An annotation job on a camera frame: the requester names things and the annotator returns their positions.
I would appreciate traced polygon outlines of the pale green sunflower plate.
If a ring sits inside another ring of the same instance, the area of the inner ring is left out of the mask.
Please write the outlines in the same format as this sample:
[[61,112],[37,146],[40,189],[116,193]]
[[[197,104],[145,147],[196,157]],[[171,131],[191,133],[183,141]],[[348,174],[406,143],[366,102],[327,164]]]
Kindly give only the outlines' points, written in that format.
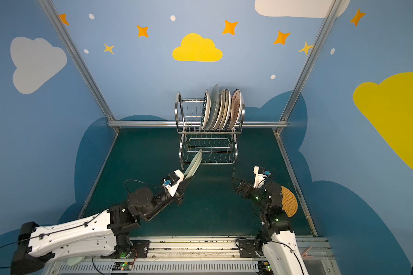
[[200,166],[200,163],[202,162],[202,158],[203,158],[203,150],[200,149],[194,156],[188,168],[186,169],[184,173],[184,179],[192,178],[194,176],[198,167]]

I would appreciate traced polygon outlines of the stainless steel dish rack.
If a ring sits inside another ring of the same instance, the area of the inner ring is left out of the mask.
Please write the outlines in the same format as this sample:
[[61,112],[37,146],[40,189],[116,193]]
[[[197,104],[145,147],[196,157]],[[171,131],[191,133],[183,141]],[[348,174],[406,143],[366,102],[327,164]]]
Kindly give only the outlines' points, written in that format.
[[237,137],[242,133],[245,105],[233,129],[201,129],[204,99],[184,99],[178,93],[174,104],[176,128],[180,138],[179,161],[186,170],[199,150],[203,151],[202,165],[236,165]]

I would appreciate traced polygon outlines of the white plate green lettered rim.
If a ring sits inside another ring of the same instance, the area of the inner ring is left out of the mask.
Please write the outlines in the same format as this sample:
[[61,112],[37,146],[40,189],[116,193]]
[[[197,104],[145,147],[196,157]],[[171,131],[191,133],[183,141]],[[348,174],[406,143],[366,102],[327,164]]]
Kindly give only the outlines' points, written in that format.
[[203,109],[202,109],[201,124],[200,124],[201,130],[206,129],[207,122],[209,120],[210,110],[211,110],[211,96],[210,96],[210,92],[207,89],[205,91],[205,96],[203,100]]

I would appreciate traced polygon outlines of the plain grey-green plate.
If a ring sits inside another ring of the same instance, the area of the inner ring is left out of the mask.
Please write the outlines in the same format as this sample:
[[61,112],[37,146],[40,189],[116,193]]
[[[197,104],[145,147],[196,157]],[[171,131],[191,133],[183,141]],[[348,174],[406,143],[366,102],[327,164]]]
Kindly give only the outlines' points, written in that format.
[[216,84],[213,87],[211,93],[211,109],[209,113],[209,118],[206,124],[206,130],[211,130],[216,121],[216,113],[218,112],[218,101],[219,101],[219,86]]

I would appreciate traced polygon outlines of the white plate floral sprigs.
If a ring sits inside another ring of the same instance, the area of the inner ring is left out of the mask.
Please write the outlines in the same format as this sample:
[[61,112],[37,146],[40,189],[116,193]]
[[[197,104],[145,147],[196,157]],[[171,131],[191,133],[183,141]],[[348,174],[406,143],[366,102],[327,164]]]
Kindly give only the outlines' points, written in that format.
[[222,130],[224,127],[224,120],[226,118],[226,112],[227,112],[227,104],[228,104],[228,100],[227,100],[227,92],[226,90],[222,90],[221,91],[221,111],[220,111],[220,117],[218,119],[218,130]]

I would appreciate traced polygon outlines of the white plate orange sunburst edge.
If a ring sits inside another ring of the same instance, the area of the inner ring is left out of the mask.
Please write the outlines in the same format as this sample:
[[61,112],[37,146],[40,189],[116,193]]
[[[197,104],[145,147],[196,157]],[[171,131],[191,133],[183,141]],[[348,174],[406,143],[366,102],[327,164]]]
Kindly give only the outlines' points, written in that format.
[[214,123],[213,123],[213,125],[212,125],[212,129],[213,129],[213,130],[218,129],[219,119],[220,119],[220,115],[221,115],[221,107],[222,107],[222,94],[219,93],[218,110],[216,111],[215,121],[214,121]]

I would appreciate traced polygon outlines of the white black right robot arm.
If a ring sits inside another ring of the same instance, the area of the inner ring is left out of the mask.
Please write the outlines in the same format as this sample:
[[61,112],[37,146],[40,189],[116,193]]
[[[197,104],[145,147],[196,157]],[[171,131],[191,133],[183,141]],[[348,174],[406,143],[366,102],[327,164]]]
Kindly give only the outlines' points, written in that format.
[[244,257],[264,258],[258,262],[261,275],[307,275],[308,271],[297,246],[296,235],[287,213],[283,210],[282,186],[270,182],[261,188],[254,183],[233,177],[237,194],[250,199],[260,208],[263,229],[253,241],[236,239]]

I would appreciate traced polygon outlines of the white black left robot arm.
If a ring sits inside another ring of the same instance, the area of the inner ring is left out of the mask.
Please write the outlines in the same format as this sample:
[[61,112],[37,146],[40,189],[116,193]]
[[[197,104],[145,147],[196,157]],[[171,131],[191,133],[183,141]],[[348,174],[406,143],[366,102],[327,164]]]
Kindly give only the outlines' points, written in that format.
[[121,258],[132,250],[130,232],[139,228],[141,221],[153,219],[172,202],[180,205],[186,187],[186,183],[165,184],[156,194],[143,187],[130,193],[120,204],[72,222],[53,226],[24,223],[10,272],[27,275],[41,270],[47,263],[75,257]]

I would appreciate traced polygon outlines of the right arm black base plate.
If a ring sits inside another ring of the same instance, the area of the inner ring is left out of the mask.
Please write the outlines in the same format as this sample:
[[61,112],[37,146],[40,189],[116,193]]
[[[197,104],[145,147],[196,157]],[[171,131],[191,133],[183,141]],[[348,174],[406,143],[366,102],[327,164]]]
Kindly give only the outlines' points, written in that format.
[[254,239],[240,238],[237,240],[237,248],[241,258],[261,258],[257,242]]

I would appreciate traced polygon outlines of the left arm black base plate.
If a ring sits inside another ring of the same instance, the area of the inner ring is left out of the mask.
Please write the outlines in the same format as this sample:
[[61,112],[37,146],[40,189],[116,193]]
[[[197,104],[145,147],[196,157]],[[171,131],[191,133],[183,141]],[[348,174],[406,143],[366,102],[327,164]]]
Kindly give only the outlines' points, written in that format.
[[130,240],[127,248],[117,249],[109,256],[101,256],[101,259],[145,259],[148,256],[149,246],[149,240]]

